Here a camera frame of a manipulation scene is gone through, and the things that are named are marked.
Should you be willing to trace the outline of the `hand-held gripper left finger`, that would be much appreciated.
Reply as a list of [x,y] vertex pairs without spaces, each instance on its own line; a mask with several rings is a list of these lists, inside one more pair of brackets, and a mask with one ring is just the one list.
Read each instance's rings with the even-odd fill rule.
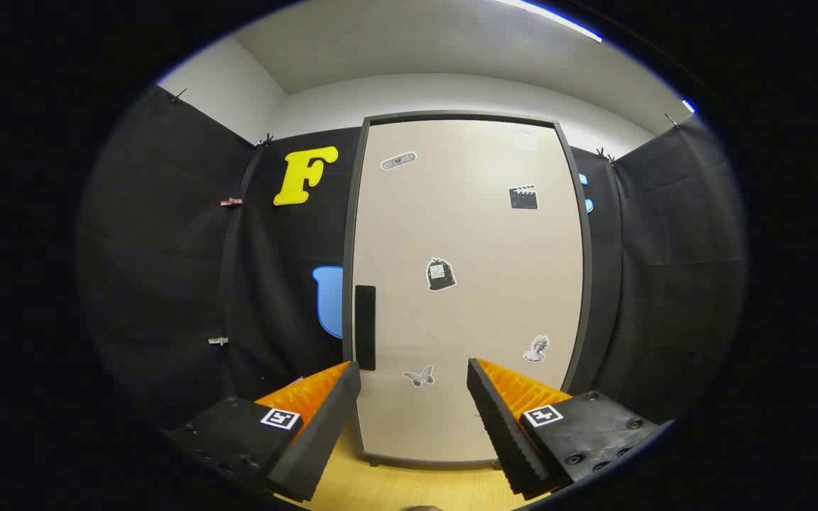
[[224,398],[165,435],[240,488],[312,500],[361,390],[344,361],[256,400]]

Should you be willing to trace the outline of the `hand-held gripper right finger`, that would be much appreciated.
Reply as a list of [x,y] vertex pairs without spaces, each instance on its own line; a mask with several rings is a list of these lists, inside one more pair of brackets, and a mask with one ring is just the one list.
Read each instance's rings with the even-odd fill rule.
[[468,361],[467,388],[510,488],[526,499],[581,485],[667,428],[603,392],[569,395],[481,357]]

